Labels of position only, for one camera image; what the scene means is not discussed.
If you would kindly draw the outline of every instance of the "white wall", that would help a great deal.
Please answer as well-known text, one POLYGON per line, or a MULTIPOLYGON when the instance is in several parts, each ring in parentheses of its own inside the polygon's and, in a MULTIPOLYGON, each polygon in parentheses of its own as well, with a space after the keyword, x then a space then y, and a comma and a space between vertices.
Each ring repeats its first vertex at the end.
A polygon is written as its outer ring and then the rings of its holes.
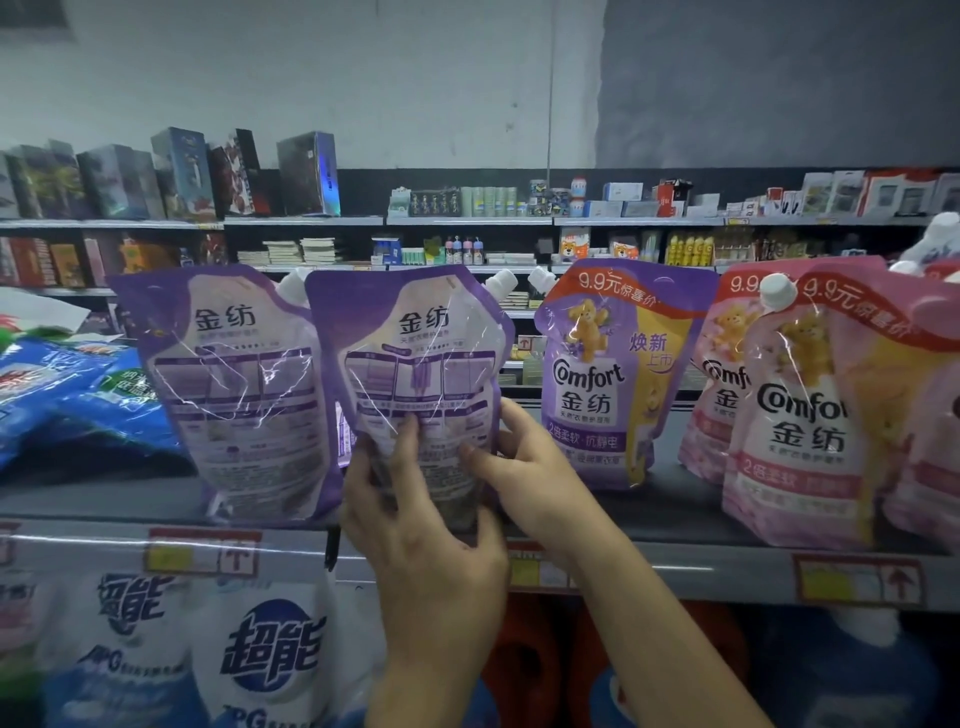
MULTIPOLYGON (((150 148, 180 126, 333 132, 341 167, 542 167, 554 0, 64 0, 0 47, 0 148, 150 148)), ((606 0, 556 0, 554 167, 591 166, 606 0)))

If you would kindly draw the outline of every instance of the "teddy bear graphic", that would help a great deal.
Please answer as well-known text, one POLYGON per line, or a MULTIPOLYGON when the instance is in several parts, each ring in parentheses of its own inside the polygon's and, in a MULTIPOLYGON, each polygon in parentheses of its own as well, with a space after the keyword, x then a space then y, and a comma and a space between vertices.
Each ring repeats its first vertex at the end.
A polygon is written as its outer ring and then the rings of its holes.
POLYGON ((786 343, 786 351, 778 354, 778 365, 782 369, 792 366, 807 387, 815 386, 821 376, 833 374, 830 341, 818 319, 816 311, 810 310, 777 329, 786 343))
POLYGON ((747 311, 740 303, 734 303, 714 316, 713 323, 720 329, 713 336, 714 350, 724 352, 731 362, 743 361, 741 342, 759 315, 759 311, 747 311))
POLYGON ((566 335, 567 343, 580 343, 584 349, 581 360, 587 363, 593 361, 597 352, 607 348, 607 334, 601 333, 600 327, 607 322, 610 312, 606 308, 598 311, 593 301, 584 299, 580 305, 570 308, 567 315, 576 322, 566 335))

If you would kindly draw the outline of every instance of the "pink pouch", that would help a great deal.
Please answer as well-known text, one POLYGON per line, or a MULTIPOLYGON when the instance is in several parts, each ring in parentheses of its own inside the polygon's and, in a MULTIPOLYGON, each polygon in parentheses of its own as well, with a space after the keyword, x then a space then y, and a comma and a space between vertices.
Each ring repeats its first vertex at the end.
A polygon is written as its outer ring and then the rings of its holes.
POLYGON ((960 353, 960 288, 837 262, 746 337, 754 390, 733 428, 724 510, 774 546, 873 546, 913 402, 960 353))
MULTIPOLYGON (((879 255, 838 258, 844 265, 862 265, 882 270, 879 255)), ((680 444, 678 459, 691 473, 716 485, 724 481, 736 406, 750 388, 744 366, 743 338, 763 307, 760 281, 771 273, 796 280, 816 264, 811 258, 769 260, 734 265, 720 278, 716 299, 693 350, 693 364, 708 380, 693 407, 680 444)))

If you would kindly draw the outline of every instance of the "shelf label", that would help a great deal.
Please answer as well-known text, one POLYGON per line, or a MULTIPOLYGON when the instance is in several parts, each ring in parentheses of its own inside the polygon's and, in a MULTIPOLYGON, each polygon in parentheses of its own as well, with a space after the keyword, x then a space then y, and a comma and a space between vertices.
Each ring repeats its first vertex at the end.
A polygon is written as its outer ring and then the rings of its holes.
POLYGON ((196 576, 256 577, 260 531, 151 528, 145 571, 196 576))
POLYGON ((13 566, 16 557, 16 530, 19 523, 0 522, 0 567, 13 566))
POLYGON ((924 607, 926 578, 917 559, 793 554, 797 599, 808 604, 924 607))
POLYGON ((508 541, 510 587, 521 592, 571 593, 573 580, 546 560, 543 546, 534 541, 508 541))

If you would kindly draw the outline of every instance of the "white cap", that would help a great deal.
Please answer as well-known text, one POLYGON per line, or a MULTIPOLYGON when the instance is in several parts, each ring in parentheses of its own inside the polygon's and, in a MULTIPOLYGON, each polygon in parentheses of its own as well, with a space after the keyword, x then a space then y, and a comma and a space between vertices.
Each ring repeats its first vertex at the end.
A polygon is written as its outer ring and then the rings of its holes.
POLYGON ((288 273, 276 285, 276 294, 292 305, 309 307, 310 304, 306 299, 306 287, 303 285, 309 273, 309 268, 295 268, 292 273, 288 273))
POLYGON ((546 296, 550 289, 557 284, 557 277, 550 273, 546 268, 537 266, 530 274, 530 285, 536 288, 540 293, 546 296))
POLYGON ((874 647, 890 647, 900 636, 900 615, 882 607, 831 607, 833 621, 844 632, 874 647))
POLYGON ((490 291, 491 295, 500 303, 516 288, 516 276, 504 268, 503 270, 497 271, 495 275, 490 276, 486 282, 484 282, 484 287, 490 291))
POLYGON ((797 286, 783 273, 771 273, 760 282, 760 302, 770 311, 783 311, 797 300, 797 286))
POLYGON ((921 276, 923 274, 923 271, 920 269, 920 264, 913 260, 898 260, 890 266, 890 272, 903 273, 907 276, 921 276))

